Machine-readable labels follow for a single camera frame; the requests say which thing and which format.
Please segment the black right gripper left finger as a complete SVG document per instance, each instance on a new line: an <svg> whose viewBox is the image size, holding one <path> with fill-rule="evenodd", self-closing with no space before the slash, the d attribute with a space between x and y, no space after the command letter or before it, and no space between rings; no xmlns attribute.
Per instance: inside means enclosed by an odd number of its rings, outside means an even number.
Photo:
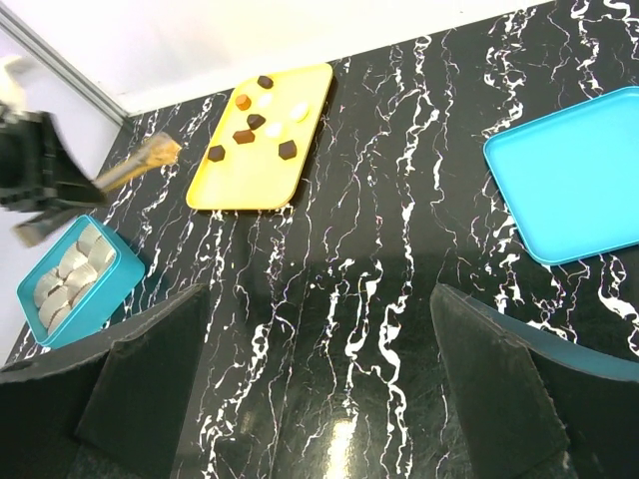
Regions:
<svg viewBox="0 0 639 479"><path fill-rule="evenodd" d="M1 475L65 478L81 447L171 475L209 318L194 284L98 333L1 369Z"/></svg>

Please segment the dark chocolate edge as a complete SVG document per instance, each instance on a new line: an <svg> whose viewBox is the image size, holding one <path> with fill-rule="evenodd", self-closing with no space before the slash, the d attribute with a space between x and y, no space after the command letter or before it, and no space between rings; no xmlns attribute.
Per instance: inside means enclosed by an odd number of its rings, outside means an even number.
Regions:
<svg viewBox="0 0 639 479"><path fill-rule="evenodd" d="M207 159L211 162L222 161L226 156L226 150L222 145L215 145L209 147L207 152Z"/></svg>

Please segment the metal tongs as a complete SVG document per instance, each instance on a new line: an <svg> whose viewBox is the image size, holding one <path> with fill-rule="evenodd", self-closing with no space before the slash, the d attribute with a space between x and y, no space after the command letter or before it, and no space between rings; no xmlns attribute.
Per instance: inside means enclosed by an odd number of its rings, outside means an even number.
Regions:
<svg viewBox="0 0 639 479"><path fill-rule="evenodd" d="M102 173L93 183L103 194L107 194L152 169L175 164L181 148L165 132L153 135L126 160ZM75 217L96 208L97 206L77 206L50 210L14 226L12 233L25 247L33 247Z"/></svg>

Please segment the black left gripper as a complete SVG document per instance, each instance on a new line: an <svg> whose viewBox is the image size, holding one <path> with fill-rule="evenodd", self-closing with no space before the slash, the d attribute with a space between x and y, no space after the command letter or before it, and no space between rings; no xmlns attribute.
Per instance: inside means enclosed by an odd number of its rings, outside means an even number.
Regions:
<svg viewBox="0 0 639 479"><path fill-rule="evenodd" d="M1 104L1 207L20 213L95 207L106 195L68 153L48 112Z"/></svg>

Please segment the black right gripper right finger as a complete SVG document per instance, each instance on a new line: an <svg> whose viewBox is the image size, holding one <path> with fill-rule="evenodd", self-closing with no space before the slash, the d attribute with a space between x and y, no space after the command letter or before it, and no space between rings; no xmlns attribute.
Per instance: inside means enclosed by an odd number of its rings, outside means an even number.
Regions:
<svg viewBox="0 0 639 479"><path fill-rule="evenodd" d="M635 478L638 365L439 283L430 315L478 478Z"/></svg>

